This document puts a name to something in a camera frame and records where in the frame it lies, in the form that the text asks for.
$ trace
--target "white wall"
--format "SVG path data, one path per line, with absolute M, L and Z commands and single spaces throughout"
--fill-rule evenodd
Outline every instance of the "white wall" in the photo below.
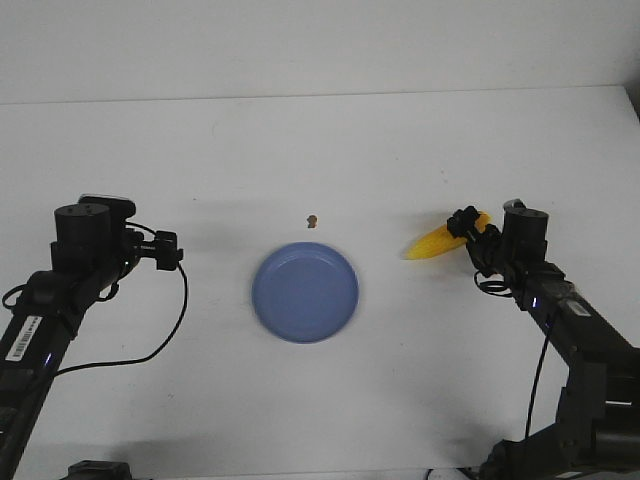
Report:
M 0 103 L 625 84 L 640 2 L 3 2 Z

